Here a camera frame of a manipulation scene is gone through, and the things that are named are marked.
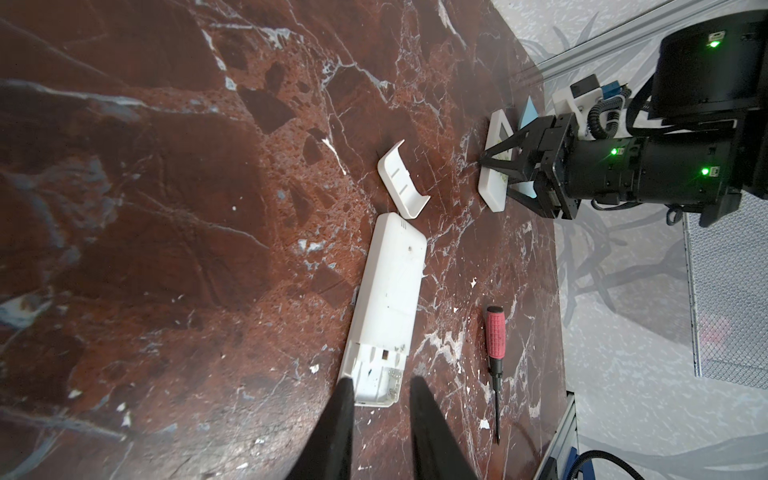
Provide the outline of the pink handled screwdriver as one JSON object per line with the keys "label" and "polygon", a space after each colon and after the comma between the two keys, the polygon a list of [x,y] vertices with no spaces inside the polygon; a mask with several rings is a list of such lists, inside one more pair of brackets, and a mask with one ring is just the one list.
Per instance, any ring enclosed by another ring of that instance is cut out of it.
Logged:
{"label": "pink handled screwdriver", "polygon": [[501,390],[503,379],[503,360],[506,353],[506,319],[501,306],[491,305],[486,309],[485,318],[486,351],[488,371],[494,392],[494,440],[500,443],[501,425]]}

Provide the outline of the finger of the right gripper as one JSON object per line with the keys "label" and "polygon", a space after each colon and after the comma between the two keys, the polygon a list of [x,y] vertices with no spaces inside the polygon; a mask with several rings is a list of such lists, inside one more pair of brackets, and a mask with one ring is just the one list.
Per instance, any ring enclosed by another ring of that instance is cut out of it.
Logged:
{"label": "finger of the right gripper", "polygon": [[481,167],[494,171],[533,171],[539,158],[543,127],[531,122],[511,137],[486,149],[479,158]]}
{"label": "finger of the right gripper", "polygon": [[508,198],[521,204],[531,212],[542,218],[548,218],[549,214],[538,199],[538,194],[534,188],[533,181],[509,183],[507,185],[506,195]]}

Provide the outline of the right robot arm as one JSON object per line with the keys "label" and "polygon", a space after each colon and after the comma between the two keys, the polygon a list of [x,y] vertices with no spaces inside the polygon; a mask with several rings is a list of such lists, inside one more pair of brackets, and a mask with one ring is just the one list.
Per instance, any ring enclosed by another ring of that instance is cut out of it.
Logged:
{"label": "right robot arm", "polygon": [[[636,95],[598,103],[587,117],[540,117],[486,149],[482,167],[505,175],[510,198],[544,218],[574,219],[582,202],[618,211],[661,204],[676,224],[701,226],[767,196],[767,14],[744,11],[666,36]],[[514,185],[531,182],[533,194]]]}

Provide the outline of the white battery cover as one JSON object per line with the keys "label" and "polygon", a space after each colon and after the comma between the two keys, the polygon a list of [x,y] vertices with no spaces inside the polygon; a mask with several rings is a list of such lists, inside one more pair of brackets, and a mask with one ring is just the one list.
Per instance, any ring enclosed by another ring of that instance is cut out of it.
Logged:
{"label": "white battery cover", "polygon": [[400,140],[382,156],[377,170],[399,215],[413,220],[421,214],[431,197],[417,190],[399,152],[404,143],[405,140]]}

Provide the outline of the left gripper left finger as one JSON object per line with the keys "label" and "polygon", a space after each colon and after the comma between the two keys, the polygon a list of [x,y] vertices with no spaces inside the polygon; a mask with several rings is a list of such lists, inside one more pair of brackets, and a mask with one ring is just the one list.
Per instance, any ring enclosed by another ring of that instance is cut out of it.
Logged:
{"label": "left gripper left finger", "polygon": [[350,479],[354,385],[341,379],[287,479]]}

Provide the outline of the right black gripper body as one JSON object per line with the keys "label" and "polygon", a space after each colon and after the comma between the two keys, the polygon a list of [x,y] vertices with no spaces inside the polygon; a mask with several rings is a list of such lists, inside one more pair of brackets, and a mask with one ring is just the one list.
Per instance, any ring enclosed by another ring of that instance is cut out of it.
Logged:
{"label": "right black gripper body", "polygon": [[574,219],[580,201],[566,192],[565,160],[578,140],[576,115],[540,117],[531,124],[534,138],[534,212],[543,218]]}

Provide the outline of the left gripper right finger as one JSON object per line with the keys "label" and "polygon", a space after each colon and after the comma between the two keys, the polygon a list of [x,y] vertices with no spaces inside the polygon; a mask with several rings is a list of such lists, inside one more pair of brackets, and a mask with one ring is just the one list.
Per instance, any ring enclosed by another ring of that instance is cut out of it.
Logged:
{"label": "left gripper right finger", "polygon": [[410,382],[410,428],[415,479],[476,479],[426,380]]}

